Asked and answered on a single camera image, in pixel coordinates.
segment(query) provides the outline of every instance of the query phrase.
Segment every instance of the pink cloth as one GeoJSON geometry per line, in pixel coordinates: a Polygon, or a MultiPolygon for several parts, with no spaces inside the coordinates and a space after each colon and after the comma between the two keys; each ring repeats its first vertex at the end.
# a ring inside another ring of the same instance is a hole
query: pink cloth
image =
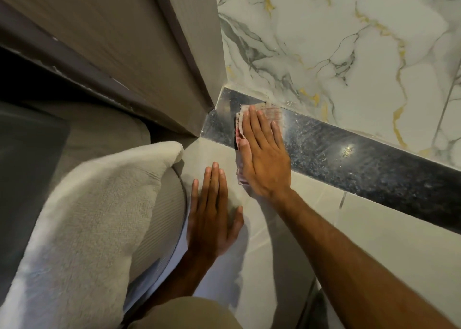
{"type": "MultiPolygon", "coordinates": [[[[269,122],[276,121],[279,128],[283,128],[283,122],[282,122],[282,110],[278,106],[272,105],[270,102],[263,102],[263,103],[258,103],[254,105],[256,107],[256,110],[263,111],[264,115],[266,118],[269,120],[269,122]]],[[[243,113],[245,111],[248,111],[248,108],[250,105],[240,105],[240,112],[238,112],[235,115],[235,142],[237,143],[237,148],[240,149],[239,143],[241,139],[244,139],[245,136],[243,134],[243,128],[242,128],[242,121],[243,121],[243,113]]],[[[243,163],[239,157],[239,164],[238,164],[238,169],[237,169],[237,180],[238,183],[241,185],[248,185],[248,181],[245,179],[243,176],[243,163]]]]}

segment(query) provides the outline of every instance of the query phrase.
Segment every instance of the finger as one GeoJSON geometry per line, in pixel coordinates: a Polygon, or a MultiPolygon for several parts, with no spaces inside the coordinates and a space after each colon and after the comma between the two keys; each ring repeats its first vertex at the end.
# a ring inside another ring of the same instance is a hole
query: finger
{"type": "Polygon", "coordinates": [[[284,140],[282,138],[282,132],[280,131],[280,127],[275,120],[271,122],[271,128],[272,132],[274,133],[274,140],[277,144],[277,147],[280,149],[285,149],[284,140]]]}
{"type": "Polygon", "coordinates": [[[234,222],[232,227],[229,229],[227,233],[227,246],[231,246],[237,239],[240,230],[242,229],[243,225],[245,224],[245,220],[243,218],[243,207],[239,206],[235,211],[234,222]]]}
{"type": "Polygon", "coordinates": [[[219,192],[219,164],[214,162],[211,170],[210,189],[208,191],[207,206],[209,212],[216,214],[216,198],[219,192]]]}
{"type": "Polygon", "coordinates": [[[258,119],[261,125],[262,133],[264,134],[269,145],[271,145],[272,147],[276,146],[275,140],[274,140],[274,134],[272,133],[271,125],[269,121],[267,120],[266,115],[264,114],[263,111],[257,111],[256,114],[258,116],[258,119]]]}
{"type": "Polygon", "coordinates": [[[255,106],[250,106],[249,111],[250,111],[251,129],[253,130],[253,134],[255,134],[255,138],[258,142],[258,145],[260,148],[267,148],[269,143],[266,140],[266,137],[264,136],[264,134],[262,133],[261,126],[259,124],[259,119],[256,114],[255,106]]]}
{"type": "Polygon", "coordinates": [[[242,157],[243,175],[250,186],[253,187],[253,182],[255,181],[255,168],[253,167],[250,144],[245,139],[240,140],[240,155],[242,157]]]}
{"type": "Polygon", "coordinates": [[[224,170],[219,169],[218,224],[227,229],[227,180],[224,170]]]}
{"type": "Polygon", "coordinates": [[[197,206],[199,204],[199,180],[195,179],[192,182],[192,194],[190,196],[190,213],[187,220],[187,243],[190,242],[190,233],[195,225],[195,218],[197,215],[197,206]]]}
{"type": "Polygon", "coordinates": [[[248,111],[245,111],[243,113],[242,128],[243,128],[244,136],[247,138],[248,142],[250,143],[251,150],[252,151],[259,150],[260,147],[258,145],[258,142],[256,141],[255,134],[253,134],[253,130],[251,129],[250,112],[248,111]]]}
{"type": "Polygon", "coordinates": [[[205,169],[205,174],[203,175],[202,192],[200,196],[200,212],[203,211],[206,207],[206,201],[208,200],[208,190],[210,188],[210,179],[211,168],[207,166],[205,169]]]}

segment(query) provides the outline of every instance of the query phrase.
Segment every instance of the person's left arm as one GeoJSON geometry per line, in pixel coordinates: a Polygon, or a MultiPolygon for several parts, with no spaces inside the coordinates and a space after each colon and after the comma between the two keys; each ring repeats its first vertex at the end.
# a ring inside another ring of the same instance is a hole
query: person's left arm
{"type": "Polygon", "coordinates": [[[200,197],[199,181],[195,179],[192,183],[186,254],[130,321],[143,318],[154,306],[192,296],[216,258],[237,239],[243,224],[243,208],[239,206],[233,225],[227,226],[226,176],[214,162],[212,168],[205,169],[200,197]]]}

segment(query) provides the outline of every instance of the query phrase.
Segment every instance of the black stone strip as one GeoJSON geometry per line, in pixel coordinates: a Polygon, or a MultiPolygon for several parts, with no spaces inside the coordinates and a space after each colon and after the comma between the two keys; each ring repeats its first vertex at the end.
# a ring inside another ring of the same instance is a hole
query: black stone strip
{"type": "MultiPolygon", "coordinates": [[[[201,136],[235,148],[235,114],[259,102],[225,88],[201,136]]],[[[460,171],[293,111],[283,118],[294,171],[461,234],[460,171]]]]}

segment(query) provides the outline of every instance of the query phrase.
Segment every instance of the tile floor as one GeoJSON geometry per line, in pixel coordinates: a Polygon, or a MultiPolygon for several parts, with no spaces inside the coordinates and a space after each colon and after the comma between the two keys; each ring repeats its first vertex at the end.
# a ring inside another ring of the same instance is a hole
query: tile floor
{"type": "MultiPolygon", "coordinates": [[[[190,195],[194,178],[218,161],[226,171],[232,205],[243,205],[245,226],[237,242],[210,269],[195,295],[229,308],[245,329],[295,328],[314,279],[285,224],[250,196],[234,175],[236,151],[207,139],[183,144],[176,167],[190,195]]],[[[461,324],[461,236],[293,173],[292,187],[319,214],[461,324]]],[[[186,250],[185,233],[159,284],[186,250]]]]}
{"type": "Polygon", "coordinates": [[[461,0],[217,4],[230,87],[461,168],[461,0]]]}

